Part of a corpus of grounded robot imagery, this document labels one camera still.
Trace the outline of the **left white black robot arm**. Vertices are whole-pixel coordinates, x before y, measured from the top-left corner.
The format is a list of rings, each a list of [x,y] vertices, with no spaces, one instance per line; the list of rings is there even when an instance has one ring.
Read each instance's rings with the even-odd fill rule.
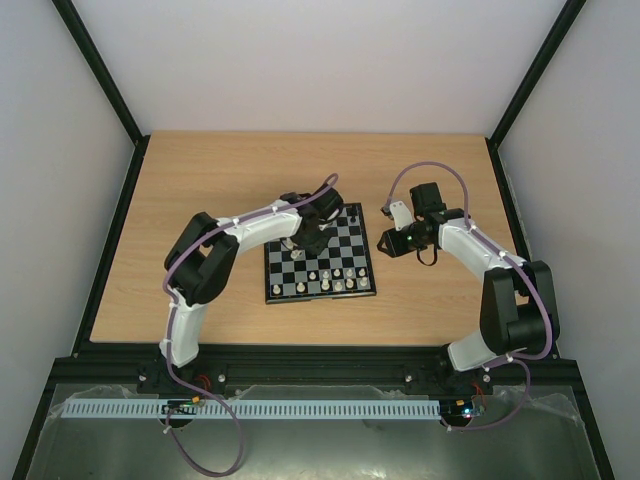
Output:
[[[326,226],[343,206],[337,190],[323,184],[312,194],[286,193],[240,216],[194,215],[164,261],[169,316],[159,348],[167,362],[181,368],[196,359],[207,305],[225,289],[240,255],[283,239],[318,254],[328,243]]]

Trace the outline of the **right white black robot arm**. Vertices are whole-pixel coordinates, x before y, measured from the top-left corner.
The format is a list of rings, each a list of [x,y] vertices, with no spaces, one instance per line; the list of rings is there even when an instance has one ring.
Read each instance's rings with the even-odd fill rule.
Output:
[[[470,381],[473,369],[545,358],[559,335],[549,266],[508,252],[464,209],[447,208],[435,183],[412,188],[410,197],[412,208],[392,198],[381,208],[394,227],[382,234],[378,250],[391,258],[428,248],[445,252],[482,284],[479,328],[448,344],[448,359],[436,367],[438,384],[455,392]]]

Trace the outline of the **black grey chessboard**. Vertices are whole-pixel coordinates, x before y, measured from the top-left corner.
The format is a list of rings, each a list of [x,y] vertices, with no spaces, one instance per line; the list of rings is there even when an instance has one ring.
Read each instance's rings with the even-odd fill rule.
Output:
[[[350,223],[351,215],[358,216],[355,225]],[[377,293],[362,205],[346,204],[326,232],[331,238],[327,248],[317,256],[296,250],[289,240],[264,245],[267,304],[366,297]],[[323,280],[331,283],[328,291],[321,289]],[[300,282],[305,284],[304,293],[296,290]],[[272,293],[275,284],[281,287],[280,295]]]

